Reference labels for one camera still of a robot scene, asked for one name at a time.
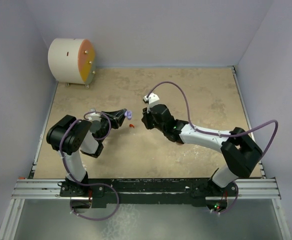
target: wooden table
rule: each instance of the wooden table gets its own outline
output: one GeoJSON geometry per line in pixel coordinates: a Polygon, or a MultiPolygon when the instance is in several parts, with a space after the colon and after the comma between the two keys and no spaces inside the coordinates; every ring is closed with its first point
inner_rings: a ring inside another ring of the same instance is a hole
{"type": "MultiPolygon", "coordinates": [[[[81,155],[90,178],[203,178],[222,167],[222,154],[198,145],[181,146],[141,122],[143,96],[161,81],[177,83],[185,92],[192,122],[218,130],[248,129],[237,86],[230,68],[101,68],[86,89],[71,84],[57,87],[34,178],[64,178],[66,171],[58,153],[46,142],[47,131],[65,115],[83,118],[97,111],[132,111],[132,120],[112,130],[98,158],[81,155]]],[[[171,114],[187,120],[186,105],[179,90],[164,84],[155,91],[171,114]]],[[[251,177],[260,177],[257,166],[251,177]]]]}

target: gray wall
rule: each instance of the gray wall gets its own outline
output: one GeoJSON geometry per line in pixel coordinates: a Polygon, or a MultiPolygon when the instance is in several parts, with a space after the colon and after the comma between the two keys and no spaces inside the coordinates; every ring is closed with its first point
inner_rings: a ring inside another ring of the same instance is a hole
{"type": "MultiPolygon", "coordinates": [[[[263,165],[276,177],[292,230],[292,0],[275,0],[238,65],[239,85],[253,126],[279,121],[263,165]]],[[[256,132],[265,146],[272,127],[256,132]]]]}
{"type": "Polygon", "coordinates": [[[0,225],[28,176],[55,86],[47,47],[22,0],[0,0],[0,225]]]}
{"type": "Polygon", "coordinates": [[[49,46],[88,38],[100,66],[237,64],[273,0],[26,0],[49,46]]]}

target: purple object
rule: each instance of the purple object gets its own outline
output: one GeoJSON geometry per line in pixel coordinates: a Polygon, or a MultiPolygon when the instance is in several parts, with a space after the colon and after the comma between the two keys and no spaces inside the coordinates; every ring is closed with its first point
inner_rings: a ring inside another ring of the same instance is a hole
{"type": "Polygon", "coordinates": [[[133,113],[132,113],[132,111],[127,110],[124,115],[128,120],[131,120],[133,113]]]}

